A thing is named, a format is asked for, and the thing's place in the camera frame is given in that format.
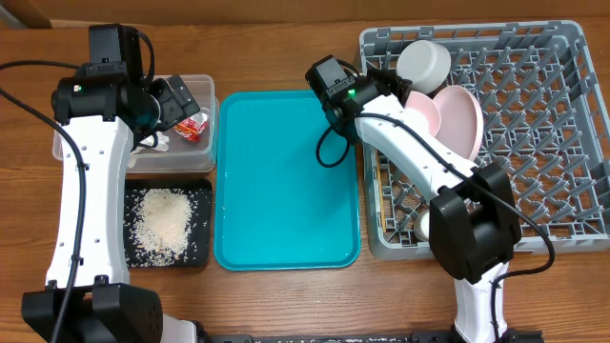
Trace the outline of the red snack wrapper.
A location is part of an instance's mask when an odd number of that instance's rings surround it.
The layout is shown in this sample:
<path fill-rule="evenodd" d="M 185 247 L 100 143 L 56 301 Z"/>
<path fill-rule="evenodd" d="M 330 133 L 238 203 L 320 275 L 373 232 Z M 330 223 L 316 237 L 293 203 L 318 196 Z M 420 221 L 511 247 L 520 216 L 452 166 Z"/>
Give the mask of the red snack wrapper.
<path fill-rule="evenodd" d="M 206 112 L 198 112 L 173 127 L 183 138 L 191 142 L 198 142 L 209 126 L 210 116 Z"/>

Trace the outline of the white tissue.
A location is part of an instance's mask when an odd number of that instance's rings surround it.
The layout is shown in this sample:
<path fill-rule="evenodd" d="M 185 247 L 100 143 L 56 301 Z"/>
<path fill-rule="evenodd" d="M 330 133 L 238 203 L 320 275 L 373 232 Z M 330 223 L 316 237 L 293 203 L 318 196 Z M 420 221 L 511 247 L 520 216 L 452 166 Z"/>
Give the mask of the white tissue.
<path fill-rule="evenodd" d="M 130 160 L 128 162 L 128 168 L 131 169 L 137 160 L 137 154 L 141 151 L 161 151 L 165 152 L 169 149 L 170 138 L 164 135 L 162 132 L 156 132 L 154 135 L 150 135 L 136 144 L 135 148 L 130 154 Z"/>

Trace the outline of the grey bowl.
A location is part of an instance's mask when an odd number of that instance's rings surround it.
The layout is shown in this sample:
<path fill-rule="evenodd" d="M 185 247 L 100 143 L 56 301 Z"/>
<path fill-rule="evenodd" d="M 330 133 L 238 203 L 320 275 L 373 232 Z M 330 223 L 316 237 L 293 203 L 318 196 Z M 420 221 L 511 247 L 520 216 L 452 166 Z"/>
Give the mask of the grey bowl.
<path fill-rule="evenodd" d="M 450 52 L 445 47 L 428 40 L 418 40 L 399 55 L 396 74 L 410 80 L 414 91 L 428 94 L 445 81 L 451 64 Z"/>

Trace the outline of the large pink plate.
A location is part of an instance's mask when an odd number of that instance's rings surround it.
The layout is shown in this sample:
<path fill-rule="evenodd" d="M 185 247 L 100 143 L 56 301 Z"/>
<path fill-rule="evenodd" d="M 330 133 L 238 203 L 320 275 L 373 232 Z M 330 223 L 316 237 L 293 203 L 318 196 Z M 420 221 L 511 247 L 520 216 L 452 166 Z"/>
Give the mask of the large pink plate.
<path fill-rule="evenodd" d="M 483 136 L 482 109 L 475 96 L 465 88 L 452 85 L 434 98 L 441 123 L 436 139 L 463 158 L 474 161 Z"/>

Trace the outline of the white cup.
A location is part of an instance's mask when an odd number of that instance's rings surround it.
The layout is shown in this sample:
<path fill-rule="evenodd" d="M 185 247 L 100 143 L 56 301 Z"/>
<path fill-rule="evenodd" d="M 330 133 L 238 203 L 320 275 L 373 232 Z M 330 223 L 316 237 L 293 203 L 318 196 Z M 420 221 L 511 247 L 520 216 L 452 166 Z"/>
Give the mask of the white cup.
<path fill-rule="evenodd" d="M 414 233 L 419 241 L 429 240 L 430 230 L 430 213 L 428 211 L 421 212 L 414 224 Z"/>

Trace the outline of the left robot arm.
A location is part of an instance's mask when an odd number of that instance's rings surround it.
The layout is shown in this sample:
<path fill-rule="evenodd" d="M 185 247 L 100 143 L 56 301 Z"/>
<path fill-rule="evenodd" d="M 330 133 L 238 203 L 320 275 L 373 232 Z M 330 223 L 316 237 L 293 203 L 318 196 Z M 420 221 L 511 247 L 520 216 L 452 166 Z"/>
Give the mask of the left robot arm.
<path fill-rule="evenodd" d="M 205 341 L 199 323 L 165 314 L 156 292 L 131 285 L 123 239 L 130 154 L 198 111 L 185 82 L 66 77 L 51 103 L 63 150 L 60 219 L 46 286 L 23 295 L 24 321 L 48 342 Z"/>

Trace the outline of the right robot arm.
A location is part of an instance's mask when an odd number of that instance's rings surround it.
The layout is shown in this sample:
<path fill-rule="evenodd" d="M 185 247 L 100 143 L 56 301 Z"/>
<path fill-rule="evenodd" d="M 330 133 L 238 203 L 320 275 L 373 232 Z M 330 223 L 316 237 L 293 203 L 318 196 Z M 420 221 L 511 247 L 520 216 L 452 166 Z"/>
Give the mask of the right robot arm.
<path fill-rule="evenodd" d="M 406 109 L 410 83 L 395 74 L 357 75 L 329 60 L 311 68 L 306 79 L 329 129 L 350 144 L 361 141 L 381 151 L 427 201 L 430 248 L 455 280 L 454 337 L 501 341 L 508 330 L 501 288 L 521 239 L 506 172 L 496 164 L 479 168 L 436 140 Z"/>

